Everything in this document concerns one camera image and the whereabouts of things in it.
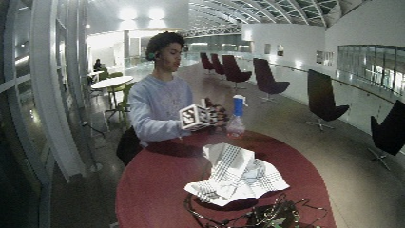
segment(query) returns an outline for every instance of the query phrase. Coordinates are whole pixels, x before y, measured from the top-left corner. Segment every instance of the chair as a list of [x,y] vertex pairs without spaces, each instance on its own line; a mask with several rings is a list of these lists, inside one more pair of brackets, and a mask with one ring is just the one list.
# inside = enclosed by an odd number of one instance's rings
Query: chair
[[218,54],[212,53],[212,61],[214,61],[214,67],[215,67],[215,73],[220,75],[220,81],[224,81],[224,66],[222,62],[219,61]]
[[235,90],[246,89],[246,87],[239,87],[239,83],[251,79],[252,71],[242,72],[234,55],[223,55],[222,57],[227,80],[236,83]]
[[376,156],[374,161],[380,161],[388,170],[390,166],[384,162],[387,154],[394,156],[400,152],[405,144],[405,104],[396,101],[392,111],[384,122],[379,124],[378,119],[371,116],[371,135],[375,146],[382,150],[382,153],[375,152],[371,148],[368,151]]
[[[98,83],[98,82],[101,82],[101,81],[103,81],[103,80],[106,80],[106,79],[110,78],[110,71],[106,68],[102,68],[102,70],[103,70],[103,72],[98,76],[95,76],[94,80],[91,80],[93,84],[95,84],[95,83]],[[103,89],[93,89],[90,87],[90,97],[91,98],[97,97],[97,102],[99,100],[99,96],[102,96],[102,95],[103,95]]]
[[350,109],[350,105],[336,106],[332,79],[328,75],[308,71],[308,97],[310,97],[310,109],[314,114],[319,116],[318,123],[307,122],[307,124],[319,125],[320,131],[323,127],[335,128],[322,121],[335,121]]
[[200,52],[200,59],[202,59],[204,69],[208,69],[208,72],[211,74],[215,67],[214,67],[214,64],[212,64],[206,52]]
[[[123,76],[122,72],[115,72],[115,73],[110,74],[110,78],[122,77],[122,76]],[[126,84],[109,87],[107,91],[110,92],[111,107],[114,106],[114,103],[113,103],[114,92],[121,92],[125,90],[125,88],[126,88]]]
[[283,93],[288,89],[291,83],[276,82],[268,65],[268,60],[254,58],[254,67],[255,67],[258,88],[267,93],[267,98],[262,97],[262,99],[266,102],[278,103],[274,98],[270,98],[270,94]]
[[142,151],[143,147],[140,146],[140,138],[135,131],[135,128],[131,126],[130,129],[126,130],[122,138],[119,139],[118,147],[117,147],[117,156],[121,158],[126,166]]
[[126,112],[130,112],[129,108],[129,94],[130,94],[130,90],[133,88],[133,86],[135,85],[135,83],[127,84],[127,86],[123,89],[123,93],[125,93],[125,97],[123,97],[123,101],[121,103],[118,103],[117,106],[117,111],[119,112],[119,121],[122,122],[122,115],[123,115],[123,119],[125,119],[125,123],[126,123],[126,127],[129,129],[129,121],[127,121],[127,114]]

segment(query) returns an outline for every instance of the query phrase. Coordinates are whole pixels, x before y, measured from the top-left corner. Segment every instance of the table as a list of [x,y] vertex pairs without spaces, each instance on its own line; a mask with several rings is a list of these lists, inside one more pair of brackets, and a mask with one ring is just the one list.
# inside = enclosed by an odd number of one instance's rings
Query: table
[[[287,144],[263,134],[247,131],[242,140],[231,140],[222,133],[194,133],[183,140],[152,143],[130,162],[117,188],[115,211],[121,228],[133,227],[202,227],[184,207],[186,185],[202,181],[208,160],[202,155],[206,144],[230,143],[255,151],[255,157],[275,165],[288,185],[284,191],[268,192],[259,199],[242,199],[224,207],[203,203],[192,196],[195,211],[218,221],[235,219],[254,206],[270,205],[282,193],[288,200],[310,199],[310,204],[328,210],[316,225],[335,228],[336,222],[323,178],[307,158]],[[311,224],[324,214],[308,207],[299,208],[300,222]]]
[[102,80],[101,82],[95,83],[94,85],[91,85],[93,89],[99,89],[99,88],[107,88],[111,87],[114,90],[114,108],[110,110],[106,110],[105,113],[107,112],[113,112],[114,114],[117,113],[117,97],[115,97],[115,86],[119,86],[122,84],[129,83],[130,81],[134,80],[133,76],[122,76],[122,77],[115,77],[115,78],[110,78],[107,80]]

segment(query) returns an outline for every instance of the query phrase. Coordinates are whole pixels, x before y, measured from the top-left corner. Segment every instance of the black chair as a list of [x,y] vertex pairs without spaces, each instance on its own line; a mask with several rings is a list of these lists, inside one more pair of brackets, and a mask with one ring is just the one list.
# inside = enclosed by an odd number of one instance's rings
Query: black chair
[[140,138],[138,136],[135,128],[131,126],[129,130],[126,130],[122,138],[119,139],[118,147],[117,147],[117,156],[121,158],[126,166],[131,162],[133,158],[142,151],[140,146]]
[[215,67],[215,73],[220,75],[220,81],[224,81],[224,66],[222,62],[219,61],[218,54],[212,53],[212,61],[214,61],[214,67]]
[[235,90],[246,88],[239,87],[239,83],[243,83],[251,79],[252,71],[242,72],[236,57],[234,55],[223,55],[222,57],[227,80],[236,83]]
[[255,67],[255,75],[256,75],[256,83],[258,88],[263,92],[267,93],[267,97],[262,97],[264,102],[275,102],[274,98],[270,98],[271,94],[280,94],[283,93],[291,83],[290,82],[276,82],[275,76],[271,72],[271,68],[268,65],[268,60],[254,58],[254,67]]
[[214,66],[214,63],[211,62],[211,59],[208,58],[208,55],[206,52],[200,52],[200,59],[202,59],[204,69],[207,69],[211,74],[212,70],[215,69],[215,66]]
[[308,71],[308,98],[310,109],[319,116],[319,119],[318,123],[307,122],[307,124],[319,125],[322,131],[324,126],[335,128],[322,121],[335,121],[350,109],[350,105],[336,106],[332,79],[315,70]]
[[375,152],[371,148],[370,152],[376,156],[374,161],[380,161],[386,167],[391,170],[390,166],[384,162],[387,154],[394,156],[400,152],[405,144],[405,104],[396,101],[392,107],[392,111],[387,116],[384,122],[379,124],[378,119],[371,116],[371,135],[375,146],[383,151]]

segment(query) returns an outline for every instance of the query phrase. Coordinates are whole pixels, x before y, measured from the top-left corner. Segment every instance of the tiled floor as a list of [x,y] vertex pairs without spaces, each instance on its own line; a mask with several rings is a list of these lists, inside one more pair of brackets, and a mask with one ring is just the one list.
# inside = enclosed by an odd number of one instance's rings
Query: tiled floor
[[[146,69],[133,69],[127,75],[142,77]],[[220,76],[206,74],[202,64],[179,70],[191,85],[195,102],[211,97],[214,102],[232,110],[234,84],[220,82]],[[405,227],[405,170],[390,172],[380,163],[371,162],[368,148],[374,147],[371,136],[342,121],[331,122],[336,129],[308,125],[316,117],[308,106],[275,96],[280,104],[262,103],[266,94],[258,87],[244,83],[247,89],[239,94],[247,97],[250,107],[244,110],[247,129],[267,134],[298,149],[315,164],[327,183],[335,219],[339,228],[402,228]],[[87,128],[89,142],[95,163],[103,168],[89,172],[86,178],[77,177],[66,183],[57,170],[53,192],[53,227],[117,227],[115,188],[125,165],[115,155],[123,128],[115,114],[110,127],[103,119],[107,97],[93,99],[87,107],[89,119],[102,134]],[[94,165],[91,155],[83,155],[89,169]]]

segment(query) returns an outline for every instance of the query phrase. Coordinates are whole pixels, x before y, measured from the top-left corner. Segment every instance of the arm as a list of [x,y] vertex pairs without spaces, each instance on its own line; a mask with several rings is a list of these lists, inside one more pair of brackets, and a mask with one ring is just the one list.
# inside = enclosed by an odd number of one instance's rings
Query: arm
[[[139,138],[144,142],[156,142],[187,136],[191,133],[180,128],[179,118],[176,120],[163,120],[160,113],[166,112],[166,107],[154,99],[158,91],[146,86],[135,84],[130,93],[131,121],[137,129]],[[192,102],[191,89],[186,91],[187,104]]]

